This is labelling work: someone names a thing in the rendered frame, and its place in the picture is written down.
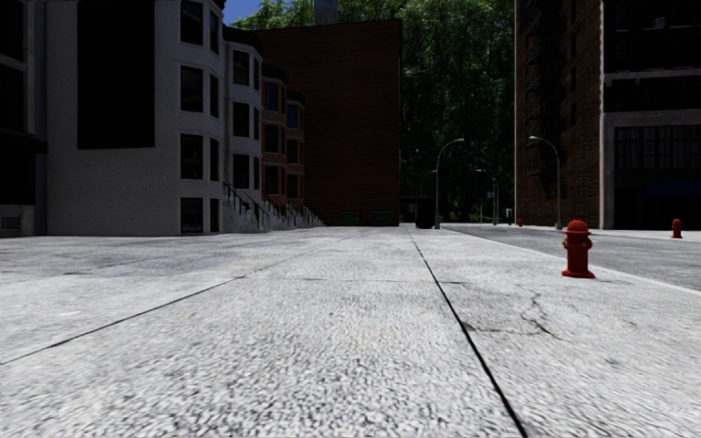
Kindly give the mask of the pale concrete building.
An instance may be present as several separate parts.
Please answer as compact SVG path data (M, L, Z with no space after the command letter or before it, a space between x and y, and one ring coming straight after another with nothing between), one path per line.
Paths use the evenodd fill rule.
M262 47L227 0L47 0L47 230L232 233L262 186Z

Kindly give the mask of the dark red brick building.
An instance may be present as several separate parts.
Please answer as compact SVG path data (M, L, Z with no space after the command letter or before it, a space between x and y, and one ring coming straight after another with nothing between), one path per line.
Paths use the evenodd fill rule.
M256 31L305 104L304 201L330 226L396 226L399 19Z

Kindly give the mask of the red brick row house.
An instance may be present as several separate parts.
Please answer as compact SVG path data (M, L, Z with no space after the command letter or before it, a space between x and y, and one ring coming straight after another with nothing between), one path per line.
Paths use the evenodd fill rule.
M306 205L305 97L288 87L282 69L262 69L262 200L277 230L322 226L319 214Z

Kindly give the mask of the brown brick building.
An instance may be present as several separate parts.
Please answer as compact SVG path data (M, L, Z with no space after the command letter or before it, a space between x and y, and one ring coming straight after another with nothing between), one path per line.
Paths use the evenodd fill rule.
M701 0L514 0L517 219L701 230Z

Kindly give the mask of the trees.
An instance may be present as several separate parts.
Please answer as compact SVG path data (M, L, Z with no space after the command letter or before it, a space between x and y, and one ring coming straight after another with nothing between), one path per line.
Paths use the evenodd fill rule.
M321 0L261 0L234 27L253 32L315 23ZM508 172L513 153L512 0L337 0L337 24L399 19L400 198L417 195L439 151L441 212L466 216L476 200L471 171Z

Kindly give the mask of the dark bin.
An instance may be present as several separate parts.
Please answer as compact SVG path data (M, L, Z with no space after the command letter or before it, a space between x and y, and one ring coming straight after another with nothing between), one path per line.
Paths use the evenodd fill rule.
M420 229L433 228L435 217L434 197L417 197L415 207L415 226Z

